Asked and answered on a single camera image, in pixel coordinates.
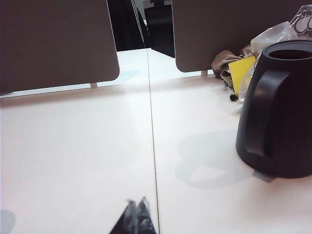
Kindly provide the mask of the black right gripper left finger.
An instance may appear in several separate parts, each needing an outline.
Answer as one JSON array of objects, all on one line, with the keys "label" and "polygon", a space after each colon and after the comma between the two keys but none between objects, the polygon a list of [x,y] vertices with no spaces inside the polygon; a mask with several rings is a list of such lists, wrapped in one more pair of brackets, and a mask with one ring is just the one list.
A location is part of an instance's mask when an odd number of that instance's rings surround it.
[{"label": "black right gripper left finger", "polygon": [[127,206],[110,234],[137,234],[136,202],[132,199],[126,201]]}]

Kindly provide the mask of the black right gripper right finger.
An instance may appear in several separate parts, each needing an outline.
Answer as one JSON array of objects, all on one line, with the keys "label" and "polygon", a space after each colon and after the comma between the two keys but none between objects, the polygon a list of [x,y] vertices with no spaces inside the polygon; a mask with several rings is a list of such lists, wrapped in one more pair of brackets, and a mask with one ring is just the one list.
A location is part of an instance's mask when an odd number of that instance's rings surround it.
[{"label": "black right gripper right finger", "polygon": [[156,234],[156,229],[153,225],[149,201],[143,197],[136,207],[136,233],[137,234]]}]

